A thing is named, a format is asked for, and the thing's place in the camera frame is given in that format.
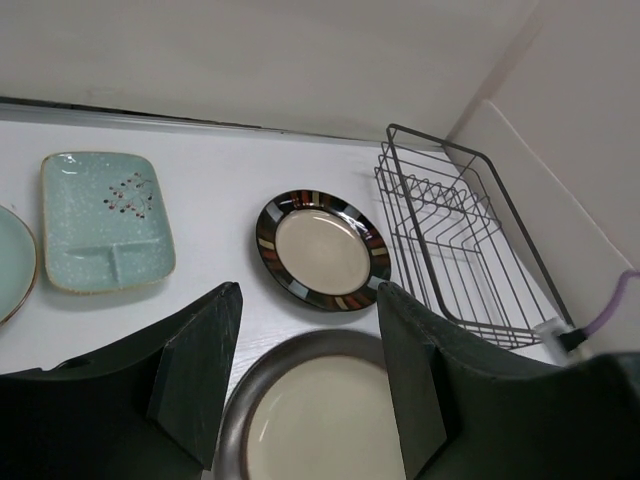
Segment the teal rectangular divided plate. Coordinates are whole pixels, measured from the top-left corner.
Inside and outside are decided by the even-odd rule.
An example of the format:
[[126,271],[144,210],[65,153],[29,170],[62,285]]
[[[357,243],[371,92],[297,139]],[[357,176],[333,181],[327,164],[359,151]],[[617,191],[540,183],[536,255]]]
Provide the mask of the teal rectangular divided plate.
[[125,290],[175,269],[174,239],[153,165],[116,152],[52,154],[41,164],[45,271],[74,294]]

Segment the grey rim cream plate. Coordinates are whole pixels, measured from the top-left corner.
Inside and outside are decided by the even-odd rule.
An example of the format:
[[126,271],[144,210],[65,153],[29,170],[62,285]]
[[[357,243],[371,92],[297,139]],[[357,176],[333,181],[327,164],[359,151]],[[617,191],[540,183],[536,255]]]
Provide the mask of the grey rim cream plate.
[[216,479],[402,479],[380,338],[318,330],[260,357],[229,397]]

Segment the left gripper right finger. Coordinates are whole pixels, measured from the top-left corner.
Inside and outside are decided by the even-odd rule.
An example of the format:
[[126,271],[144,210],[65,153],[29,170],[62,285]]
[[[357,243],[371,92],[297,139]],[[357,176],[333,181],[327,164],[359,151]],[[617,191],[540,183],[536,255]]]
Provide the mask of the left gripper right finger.
[[377,295],[410,479],[635,479],[639,356],[557,367],[489,343],[399,286]]

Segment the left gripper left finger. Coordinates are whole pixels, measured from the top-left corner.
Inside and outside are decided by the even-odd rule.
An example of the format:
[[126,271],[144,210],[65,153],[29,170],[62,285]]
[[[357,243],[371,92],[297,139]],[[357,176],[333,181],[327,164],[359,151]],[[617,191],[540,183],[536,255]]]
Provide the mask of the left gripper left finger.
[[211,469],[243,297],[180,311],[44,370],[1,378],[5,479],[198,479]]

